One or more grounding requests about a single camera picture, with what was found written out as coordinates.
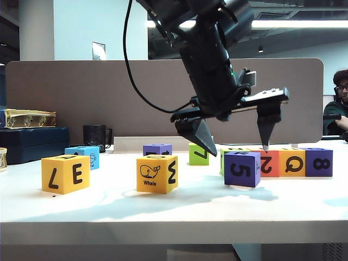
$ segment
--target green shirt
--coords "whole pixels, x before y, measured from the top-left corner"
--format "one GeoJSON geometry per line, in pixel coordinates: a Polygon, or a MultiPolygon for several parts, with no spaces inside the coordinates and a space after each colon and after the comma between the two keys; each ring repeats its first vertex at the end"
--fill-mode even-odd
{"type": "MultiPolygon", "coordinates": [[[[325,106],[324,114],[340,114],[348,117],[348,107],[343,106],[341,102],[330,102],[325,106]]],[[[343,130],[337,126],[335,120],[324,120],[323,122],[324,135],[342,135],[343,130]]]]}

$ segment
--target ceiling light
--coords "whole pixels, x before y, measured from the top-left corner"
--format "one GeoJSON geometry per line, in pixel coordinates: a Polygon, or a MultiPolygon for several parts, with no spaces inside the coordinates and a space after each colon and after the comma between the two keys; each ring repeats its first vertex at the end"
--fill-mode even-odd
{"type": "MultiPolygon", "coordinates": [[[[180,24],[180,27],[182,27],[182,28],[192,28],[195,24],[196,24],[195,20],[187,20],[187,21],[183,22],[182,24],[180,24]]],[[[146,26],[149,27],[149,28],[156,27],[156,25],[154,24],[154,22],[152,20],[146,21],[146,26]]]]}
{"type": "Polygon", "coordinates": [[[348,28],[348,20],[254,20],[252,28],[348,28]]]}
{"type": "Polygon", "coordinates": [[[196,24],[195,20],[187,20],[183,22],[182,24],[180,24],[179,26],[182,28],[192,28],[193,26],[195,26],[195,24],[196,24]]]}

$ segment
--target person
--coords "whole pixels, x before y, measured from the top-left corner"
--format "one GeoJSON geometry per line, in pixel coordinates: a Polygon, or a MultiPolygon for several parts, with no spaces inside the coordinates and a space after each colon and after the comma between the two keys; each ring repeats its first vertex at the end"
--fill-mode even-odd
{"type": "Polygon", "coordinates": [[[342,135],[348,131],[348,70],[341,70],[333,76],[336,85],[335,101],[330,102],[324,109],[324,115],[340,114],[341,119],[325,119],[323,124],[324,135],[342,135]]]}

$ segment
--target dark blue box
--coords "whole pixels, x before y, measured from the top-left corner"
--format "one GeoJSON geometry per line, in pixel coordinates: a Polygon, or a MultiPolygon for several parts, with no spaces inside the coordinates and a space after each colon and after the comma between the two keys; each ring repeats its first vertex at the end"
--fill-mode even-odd
{"type": "Polygon", "coordinates": [[[0,129],[0,147],[7,148],[8,165],[62,155],[69,147],[69,129],[0,129]]]}

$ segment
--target mug handle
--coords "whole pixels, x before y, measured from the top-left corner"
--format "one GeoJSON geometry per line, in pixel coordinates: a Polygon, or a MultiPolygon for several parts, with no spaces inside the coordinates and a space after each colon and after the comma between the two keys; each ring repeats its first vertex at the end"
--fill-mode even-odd
{"type": "Polygon", "coordinates": [[[109,139],[108,139],[108,145],[105,146],[105,148],[111,147],[112,137],[113,137],[113,129],[111,128],[105,128],[105,136],[107,136],[107,131],[109,131],[109,139]]]}

